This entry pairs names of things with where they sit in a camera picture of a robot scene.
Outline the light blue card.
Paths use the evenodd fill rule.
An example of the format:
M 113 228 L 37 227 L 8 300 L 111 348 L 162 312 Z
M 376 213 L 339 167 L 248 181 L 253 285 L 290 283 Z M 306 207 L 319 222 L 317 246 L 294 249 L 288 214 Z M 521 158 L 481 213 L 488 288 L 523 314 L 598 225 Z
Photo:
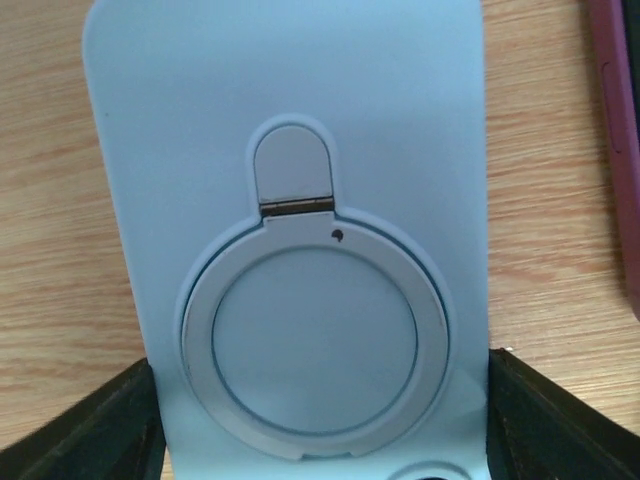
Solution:
M 486 479 L 478 1 L 98 1 L 82 53 L 178 479 Z

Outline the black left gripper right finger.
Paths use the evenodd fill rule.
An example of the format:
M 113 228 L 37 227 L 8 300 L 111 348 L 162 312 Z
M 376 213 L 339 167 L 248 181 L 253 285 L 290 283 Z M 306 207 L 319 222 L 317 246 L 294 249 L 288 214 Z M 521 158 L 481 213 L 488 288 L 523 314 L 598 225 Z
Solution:
M 493 479 L 637 479 L 639 437 L 505 349 L 489 352 Z

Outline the purple smartphone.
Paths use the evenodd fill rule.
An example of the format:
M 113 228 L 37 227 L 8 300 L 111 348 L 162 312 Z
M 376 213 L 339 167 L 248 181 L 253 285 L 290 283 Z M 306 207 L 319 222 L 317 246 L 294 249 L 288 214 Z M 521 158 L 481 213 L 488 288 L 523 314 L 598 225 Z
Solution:
M 639 314 L 639 2 L 587 2 L 627 295 Z

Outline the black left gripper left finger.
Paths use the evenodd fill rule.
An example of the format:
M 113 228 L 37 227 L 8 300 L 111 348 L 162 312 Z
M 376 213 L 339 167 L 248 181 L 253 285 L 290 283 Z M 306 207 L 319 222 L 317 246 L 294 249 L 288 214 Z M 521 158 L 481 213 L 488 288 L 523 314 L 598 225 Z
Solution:
M 166 440 L 143 358 L 1 451 L 3 479 L 159 479 Z

